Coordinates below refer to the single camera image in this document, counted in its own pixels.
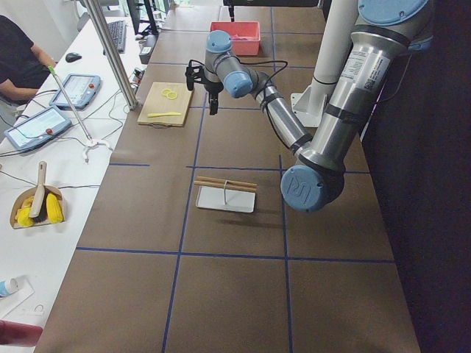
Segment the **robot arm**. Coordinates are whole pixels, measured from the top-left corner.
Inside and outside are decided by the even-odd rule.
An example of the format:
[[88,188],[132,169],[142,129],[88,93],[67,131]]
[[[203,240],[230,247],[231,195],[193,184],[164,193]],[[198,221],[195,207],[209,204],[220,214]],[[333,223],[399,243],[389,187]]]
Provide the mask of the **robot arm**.
[[252,96],[280,141],[297,158],[280,189],[293,209],[313,212],[336,199],[344,187],[344,158],[365,126],[396,57],[429,47],[432,1],[332,1],[311,84],[292,102],[272,78],[243,64],[230,36],[213,30],[203,63],[191,60],[188,89],[202,84],[210,113],[220,92]]

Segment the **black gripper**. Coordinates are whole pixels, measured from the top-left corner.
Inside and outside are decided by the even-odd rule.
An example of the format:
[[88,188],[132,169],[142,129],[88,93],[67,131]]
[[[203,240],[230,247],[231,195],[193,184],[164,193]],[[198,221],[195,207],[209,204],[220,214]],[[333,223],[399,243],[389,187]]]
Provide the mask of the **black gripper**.
[[[234,6],[228,4],[230,21],[235,21]],[[219,93],[223,90],[223,84],[215,79],[209,79],[205,72],[205,64],[198,60],[190,59],[185,69],[186,86],[189,91],[194,89],[194,85],[201,84],[209,93],[208,104],[210,115],[215,115],[219,108]]]

